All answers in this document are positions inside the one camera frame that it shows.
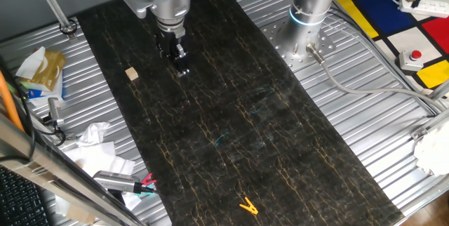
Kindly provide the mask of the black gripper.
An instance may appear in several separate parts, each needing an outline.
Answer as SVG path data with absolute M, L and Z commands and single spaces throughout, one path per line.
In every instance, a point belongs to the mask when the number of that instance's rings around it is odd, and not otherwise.
M 183 48 L 181 38 L 177 38 L 173 32 L 160 31 L 156 33 L 156 45 L 168 59 L 177 76 L 183 77 L 189 74 L 189 60 Z

